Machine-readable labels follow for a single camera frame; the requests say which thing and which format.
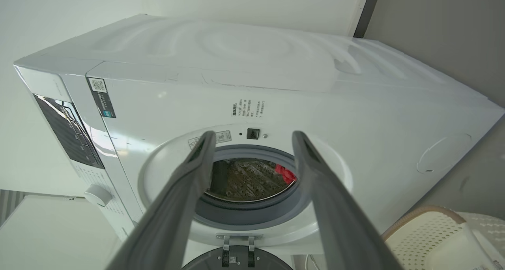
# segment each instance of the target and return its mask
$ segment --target gray wall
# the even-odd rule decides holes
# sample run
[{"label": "gray wall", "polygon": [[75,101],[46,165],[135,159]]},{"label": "gray wall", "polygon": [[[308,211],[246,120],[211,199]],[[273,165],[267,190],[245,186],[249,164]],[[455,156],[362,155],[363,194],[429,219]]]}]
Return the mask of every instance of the gray wall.
[{"label": "gray wall", "polygon": [[[382,41],[505,107],[505,0],[378,0]],[[416,206],[505,219],[505,117]]]},{"label": "gray wall", "polygon": [[1,190],[0,189],[0,227],[25,197],[24,192]]}]

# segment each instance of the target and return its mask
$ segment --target gray rubber gasket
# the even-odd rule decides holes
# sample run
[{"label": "gray rubber gasket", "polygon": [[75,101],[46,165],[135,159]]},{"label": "gray rubber gasket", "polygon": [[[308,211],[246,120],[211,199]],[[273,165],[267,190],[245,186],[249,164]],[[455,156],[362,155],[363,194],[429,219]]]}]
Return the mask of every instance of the gray rubber gasket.
[{"label": "gray rubber gasket", "polygon": [[[283,151],[253,144],[216,148],[214,162],[231,158],[257,158],[275,162],[295,171],[294,157]],[[297,216],[310,203],[299,188],[300,178],[280,194],[251,203],[234,203],[203,195],[197,202],[195,219],[222,230],[250,231],[274,227]]]}]

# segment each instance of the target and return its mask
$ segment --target black control panel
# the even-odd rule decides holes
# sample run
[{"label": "black control panel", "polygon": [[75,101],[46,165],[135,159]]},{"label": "black control panel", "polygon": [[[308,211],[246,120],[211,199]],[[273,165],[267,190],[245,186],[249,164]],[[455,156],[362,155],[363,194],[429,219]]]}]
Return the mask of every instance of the black control panel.
[{"label": "black control panel", "polygon": [[70,159],[105,169],[72,103],[33,94]]}]

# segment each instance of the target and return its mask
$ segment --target cable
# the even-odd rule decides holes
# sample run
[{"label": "cable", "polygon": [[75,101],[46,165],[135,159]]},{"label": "cable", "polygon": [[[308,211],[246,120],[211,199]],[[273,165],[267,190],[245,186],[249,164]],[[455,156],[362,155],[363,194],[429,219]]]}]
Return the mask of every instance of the cable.
[{"label": "cable", "polygon": [[309,262],[309,256],[310,256],[312,264],[314,265],[314,267],[316,268],[316,270],[320,270],[319,267],[316,264],[316,261],[314,260],[314,256],[312,256],[312,254],[307,254],[307,257],[305,257],[305,270],[308,270],[307,269],[307,266],[308,266],[307,264]]},{"label": "cable", "polygon": [[310,259],[312,260],[312,264],[314,264],[316,270],[320,270],[319,267],[317,267],[316,261],[314,260],[314,256],[312,256],[312,254],[310,255]]}]

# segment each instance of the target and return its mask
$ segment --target washing machine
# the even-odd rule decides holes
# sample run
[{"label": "washing machine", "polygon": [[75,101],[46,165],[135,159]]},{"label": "washing machine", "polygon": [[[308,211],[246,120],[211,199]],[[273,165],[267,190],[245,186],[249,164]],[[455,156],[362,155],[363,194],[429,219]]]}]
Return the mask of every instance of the washing machine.
[{"label": "washing machine", "polygon": [[296,130],[381,233],[503,115],[377,41],[201,20],[133,16],[15,69],[122,239],[202,134],[216,132],[214,168],[240,174],[198,201],[184,263],[222,247],[223,233],[258,234],[256,247],[286,260],[323,253],[296,180]]}]

